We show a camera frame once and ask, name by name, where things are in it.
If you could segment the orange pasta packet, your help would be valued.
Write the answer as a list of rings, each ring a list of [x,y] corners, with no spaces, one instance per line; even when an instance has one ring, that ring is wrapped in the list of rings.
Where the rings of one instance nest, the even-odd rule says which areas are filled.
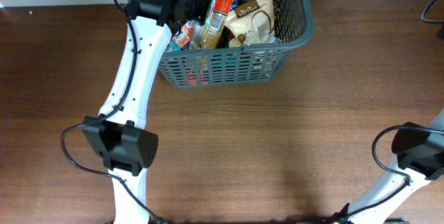
[[[192,49],[215,49],[234,0],[216,0],[204,26],[195,26]]]

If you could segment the Kleenex tissue box pack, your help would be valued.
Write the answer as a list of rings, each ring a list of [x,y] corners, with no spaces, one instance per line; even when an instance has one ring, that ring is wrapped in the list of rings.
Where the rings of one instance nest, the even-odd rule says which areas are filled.
[[[230,11],[235,9],[238,5],[239,4],[234,0]],[[183,25],[181,29],[172,37],[171,42],[166,48],[166,52],[195,50],[190,47],[195,26],[201,25],[199,25],[196,20],[189,21]]]

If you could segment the beige Pantree snack bag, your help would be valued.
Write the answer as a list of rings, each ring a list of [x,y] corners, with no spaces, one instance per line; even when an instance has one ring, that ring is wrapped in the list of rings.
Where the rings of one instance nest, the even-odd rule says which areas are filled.
[[[225,22],[230,48],[278,43],[273,0],[249,0],[230,11]]]

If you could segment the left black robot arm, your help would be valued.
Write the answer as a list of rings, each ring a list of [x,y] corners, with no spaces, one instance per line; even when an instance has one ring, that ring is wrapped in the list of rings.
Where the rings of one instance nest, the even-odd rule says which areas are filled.
[[[146,131],[148,99],[160,59],[182,24],[205,22],[211,0],[128,0],[128,34],[112,89],[97,117],[85,117],[83,134],[108,169],[115,223],[148,223],[146,174],[157,135]]]

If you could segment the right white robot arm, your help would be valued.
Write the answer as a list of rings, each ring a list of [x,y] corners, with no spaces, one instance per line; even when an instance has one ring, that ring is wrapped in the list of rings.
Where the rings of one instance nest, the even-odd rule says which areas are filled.
[[[386,166],[377,156],[377,145],[392,131],[393,156]],[[406,122],[384,129],[374,138],[371,153],[382,174],[360,198],[335,213],[329,223],[385,223],[410,195],[443,176],[443,113],[430,127]]]

